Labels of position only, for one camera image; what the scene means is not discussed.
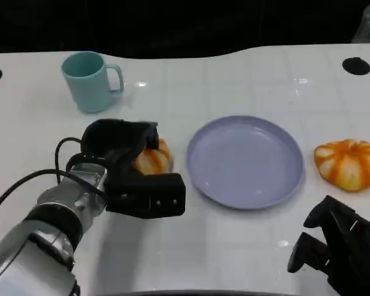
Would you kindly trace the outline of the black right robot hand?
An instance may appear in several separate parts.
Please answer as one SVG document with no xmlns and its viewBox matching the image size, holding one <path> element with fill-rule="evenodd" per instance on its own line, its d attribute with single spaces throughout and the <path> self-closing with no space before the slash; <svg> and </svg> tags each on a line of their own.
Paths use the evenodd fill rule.
<svg viewBox="0 0 370 296">
<path fill-rule="evenodd" d="M 321 228 L 326 241 L 301 233 L 290 255 L 288 272 L 296 273 L 308 265 L 326 274 L 339 295 L 370 295 L 370 221 L 327 195 L 303 225 Z"/>
</svg>

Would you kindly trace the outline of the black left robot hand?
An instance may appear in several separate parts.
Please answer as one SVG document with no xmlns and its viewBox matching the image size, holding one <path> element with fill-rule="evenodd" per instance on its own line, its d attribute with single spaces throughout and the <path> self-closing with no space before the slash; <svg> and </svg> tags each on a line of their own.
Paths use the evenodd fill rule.
<svg viewBox="0 0 370 296">
<path fill-rule="evenodd" d="M 81 154 L 120 175 L 145 149 L 158 149 L 158 123 L 106 118 L 92 122 L 81 138 Z"/>
</svg>

